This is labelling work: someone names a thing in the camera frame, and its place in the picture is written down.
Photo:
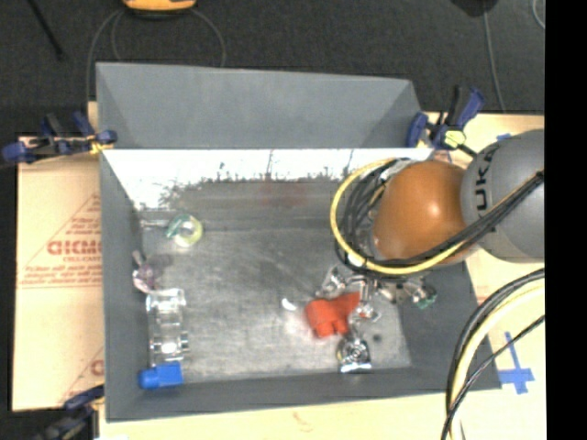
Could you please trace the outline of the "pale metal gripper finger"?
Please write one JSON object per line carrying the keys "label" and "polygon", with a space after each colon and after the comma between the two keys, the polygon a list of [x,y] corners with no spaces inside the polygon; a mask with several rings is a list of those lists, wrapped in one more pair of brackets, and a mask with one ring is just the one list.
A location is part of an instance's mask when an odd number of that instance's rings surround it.
{"label": "pale metal gripper finger", "polygon": [[350,291],[353,273],[339,266],[331,267],[319,287],[319,296],[334,299]]}
{"label": "pale metal gripper finger", "polygon": [[381,316],[372,304],[372,297],[361,294],[356,307],[351,312],[351,323],[353,325],[374,324],[381,319]]}

